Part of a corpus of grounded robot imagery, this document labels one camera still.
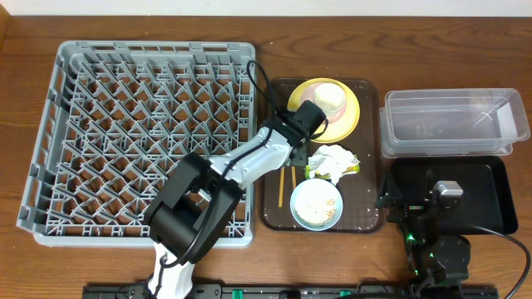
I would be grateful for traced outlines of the wooden chopstick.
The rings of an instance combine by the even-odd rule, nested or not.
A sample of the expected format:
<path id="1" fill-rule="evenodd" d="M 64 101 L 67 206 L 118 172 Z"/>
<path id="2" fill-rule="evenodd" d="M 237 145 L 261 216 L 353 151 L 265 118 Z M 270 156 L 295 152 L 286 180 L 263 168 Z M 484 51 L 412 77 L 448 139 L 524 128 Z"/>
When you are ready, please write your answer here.
<path id="1" fill-rule="evenodd" d="M 284 193 L 284 178 L 285 178 L 285 167 L 280 169 L 279 175 L 279 187 L 278 187 L 278 207 L 283 207 L 283 193 Z"/>
<path id="2" fill-rule="evenodd" d="M 293 190 L 295 190 L 297 187 L 297 179 L 296 179 L 296 169 L 294 166 L 291 166 L 291 178 L 292 178 Z"/>

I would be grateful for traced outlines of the white paper napkin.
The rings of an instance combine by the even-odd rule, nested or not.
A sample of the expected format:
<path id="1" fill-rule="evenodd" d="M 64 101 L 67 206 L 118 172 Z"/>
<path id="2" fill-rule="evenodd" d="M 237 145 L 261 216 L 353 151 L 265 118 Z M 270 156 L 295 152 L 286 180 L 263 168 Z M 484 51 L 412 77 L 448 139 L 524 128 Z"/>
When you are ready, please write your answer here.
<path id="1" fill-rule="evenodd" d="M 358 164 L 360 166 L 360 161 L 358 160 L 357 156 L 353 152 L 344 149 L 340 145 L 320 146 L 317 151 L 308 158 L 307 165 L 314 166 L 320 165 L 322 163 L 334 163 L 345 166 Z"/>

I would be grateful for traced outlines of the light blue bowl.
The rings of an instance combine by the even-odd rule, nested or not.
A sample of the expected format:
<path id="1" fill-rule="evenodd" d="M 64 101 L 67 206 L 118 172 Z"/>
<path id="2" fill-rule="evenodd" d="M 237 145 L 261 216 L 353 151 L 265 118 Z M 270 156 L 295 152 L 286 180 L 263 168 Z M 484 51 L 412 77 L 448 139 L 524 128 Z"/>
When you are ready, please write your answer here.
<path id="1" fill-rule="evenodd" d="M 342 216 L 343 199 L 334 184 L 323 179 L 307 179 L 292 192 L 290 210 L 303 228 L 325 231 Z"/>

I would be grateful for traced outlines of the food scraps rice pile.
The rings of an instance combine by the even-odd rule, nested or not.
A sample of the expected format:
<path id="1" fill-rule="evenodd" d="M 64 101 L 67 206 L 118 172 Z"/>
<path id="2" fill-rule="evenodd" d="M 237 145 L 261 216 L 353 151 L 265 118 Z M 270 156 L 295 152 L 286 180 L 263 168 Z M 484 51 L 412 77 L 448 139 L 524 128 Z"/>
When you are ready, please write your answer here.
<path id="1" fill-rule="evenodd" d="M 293 195 L 294 213 L 304 225 L 320 228 L 336 215 L 337 191 L 331 184 L 305 184 L 297 187 Z"/>

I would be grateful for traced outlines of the green yellow snack wrapper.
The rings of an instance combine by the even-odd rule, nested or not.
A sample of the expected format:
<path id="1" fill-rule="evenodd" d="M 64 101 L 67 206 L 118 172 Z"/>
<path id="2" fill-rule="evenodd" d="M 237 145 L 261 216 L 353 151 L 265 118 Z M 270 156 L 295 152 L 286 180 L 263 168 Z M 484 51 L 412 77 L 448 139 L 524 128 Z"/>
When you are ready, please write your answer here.
<path id="1" fill-rule="evenodd" d="M 330 182 L 336 182 L 342 176 L 347 174 L 357 174 L 360 171 L 358 164 L 345 166 L 334 163 L 322 163 L 320 165 L 306 165 L 305 178 L 306 179 L 324 179 Z"/>

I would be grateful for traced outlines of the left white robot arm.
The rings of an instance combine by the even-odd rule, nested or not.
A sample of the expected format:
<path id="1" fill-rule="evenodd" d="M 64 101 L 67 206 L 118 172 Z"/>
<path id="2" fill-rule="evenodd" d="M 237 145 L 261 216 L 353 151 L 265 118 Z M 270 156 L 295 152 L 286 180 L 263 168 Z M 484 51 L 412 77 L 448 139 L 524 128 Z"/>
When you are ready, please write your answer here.
<path id="1" fill-rule="evenodd" d="M 187 154 L 145 212 L 157 259 L 149 296 L 186 297 L 195 264 L 217 243 L 246 188 L 284 166 L 326 123 L 321 110 L 300 108 L 275 116 L 227 154 Z"/>

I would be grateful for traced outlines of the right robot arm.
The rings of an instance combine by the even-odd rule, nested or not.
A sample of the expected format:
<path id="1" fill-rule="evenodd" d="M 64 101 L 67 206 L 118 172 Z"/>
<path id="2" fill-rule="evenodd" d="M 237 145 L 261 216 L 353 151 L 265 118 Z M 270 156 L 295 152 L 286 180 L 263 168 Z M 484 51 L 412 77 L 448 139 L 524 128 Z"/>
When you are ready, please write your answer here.
<path id="1" fill-rule="evenodd" d="M 384 208 L 387 221 L 404 236 L 407 260 L 416 273 L 415 289 L 453 285 L 469 277 L 470 242 L 439 228 L 462 199 L 462 187 L 449 180 L 436 182 L 418 201 L 407 199 L 393 176 L 385 174 L 375 207 Z"/>

